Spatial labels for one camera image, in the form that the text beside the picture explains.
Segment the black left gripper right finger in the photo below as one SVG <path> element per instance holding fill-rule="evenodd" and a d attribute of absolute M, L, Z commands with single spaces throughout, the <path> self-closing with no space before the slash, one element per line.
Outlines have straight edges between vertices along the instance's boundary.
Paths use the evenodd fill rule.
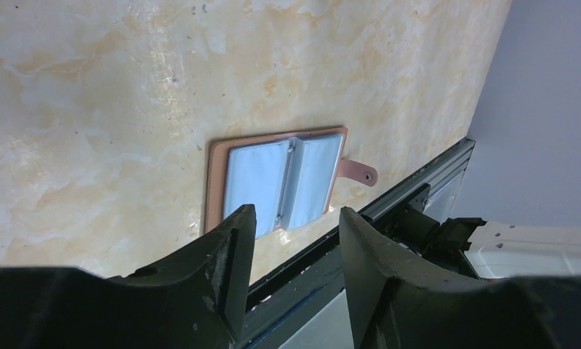
<path fill-rule="evenodd" d="M 349 207 L 339 237 L 357 348 L 581 348 L 581 277 L 463 276 L 399 246 Z"/>

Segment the brown leather card holder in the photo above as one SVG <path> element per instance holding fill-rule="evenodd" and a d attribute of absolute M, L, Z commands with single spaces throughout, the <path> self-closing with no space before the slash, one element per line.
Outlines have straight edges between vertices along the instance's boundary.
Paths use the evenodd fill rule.
<path fill-rule="evenodd" d="M 374 186 L 375 168 L 343 158 L 347 136 L 330 127 L 214 141 L 204 232 L 243 204 L 255 206 L 256 238 L 298 229 L 327 213 L 337 178 Z"/>

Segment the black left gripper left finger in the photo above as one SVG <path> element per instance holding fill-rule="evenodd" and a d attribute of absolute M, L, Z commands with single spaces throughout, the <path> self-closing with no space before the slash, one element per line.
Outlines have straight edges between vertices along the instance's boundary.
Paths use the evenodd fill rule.
<path fill-rule="evenodd" d="M 0 348 L 233 348 L 241 339 L 256 214 L 217 227 L 134 273 L 0 268 Z"/>

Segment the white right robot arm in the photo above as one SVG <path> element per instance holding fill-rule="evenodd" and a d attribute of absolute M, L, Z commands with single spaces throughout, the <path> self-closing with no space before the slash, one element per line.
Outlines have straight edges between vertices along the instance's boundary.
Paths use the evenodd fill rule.
<path fill-rule="evenodd" d="M 408 208 L 396 215 L 387 235 L 427 261 L 472 278 L 581 276 L 581 228 L 479 217 L 438 222 Z"/>

